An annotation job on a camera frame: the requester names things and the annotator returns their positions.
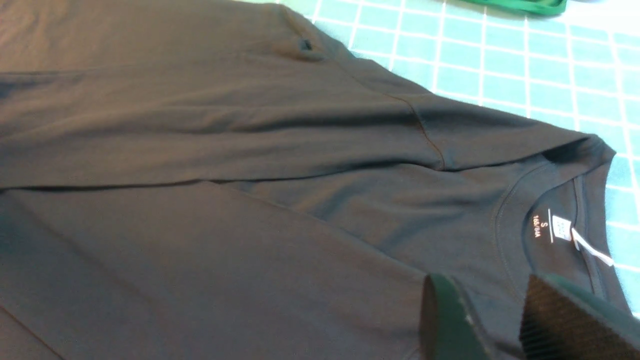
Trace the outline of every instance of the dark gray t-shirt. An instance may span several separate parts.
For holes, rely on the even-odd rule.
[[[431,272],[509,359],[533,271],[628,311],[540,231],[607,252],[601,139],[436,96],[284,6],[0,0],[0,53],[2,358],[420,359]]]

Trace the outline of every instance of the cutting mat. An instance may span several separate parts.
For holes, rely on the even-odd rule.
[[[606,188],[617,263],[640,266],[640,35],[459,0],[250,0],[287,5],[439,95],[595,133],[618,155]],[[640,316],[640,274],[616,269]]]

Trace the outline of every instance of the dark green tool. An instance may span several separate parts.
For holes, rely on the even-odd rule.
[[[466,0],[486,6],[498,6],[516,12],[558,15],[564,12],[566,0]]]

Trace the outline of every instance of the crew neckline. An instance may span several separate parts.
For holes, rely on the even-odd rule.
[[[522,226],[527,214],[544,194],[579,177],[595,176],[591,180],[604,189],[614,155],[615,152],[597,136],[552,149],[540,154],[541,160],[516,179],[503,195],[493,216],[494,235],[499,257],[510,282],[510,293],[517,301],[524,303],[529,274],[533,272],[522,240]],[[593,171],[602,167],[602,172]],[[590,204],[589,211],[581,215],[583,220],[574,224],[576,230],[587,232],[596,229],[593,232],[601,236],[594,236],[588,241],[596,249],[608,252],[604,196],[596,199],[598,196],[590,192],[576,193],[576,196],[578,202]],[[601,284],[605,288],[602,293],[605,300],[609,300],[609,297],[616,300],[622,298],[626,304],[620,286],[606,284],[600,276],[603,272],[614,272],[613,267],[598,263],[596,268],[598,271],[589,272],[588,276],[592,284]]]

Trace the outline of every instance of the white tag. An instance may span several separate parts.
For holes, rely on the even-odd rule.
[[[591,255],[599,258],[600,260],[602,260],[605,264],[609,265],[609,266],[613,266],[614,265],[614,261],[611,257],[602,254],[600,251],[597,251],[596,249],[594,249],[583,237],[580,236],[580,234],[574,229],[571,229],[571,234],[573,235],[573,239],[580,243],[580,245],[582,245],[582,247],[584,247],[585,249],[587,249],[588,252],[591,253]]]
[[[555,215],[553,215],[551,219],[551,223],[554,228],[554,235],[556,235],[560,239],[572,241],[573,238],[571,237],[571,222],[567,219],[563,219]]]

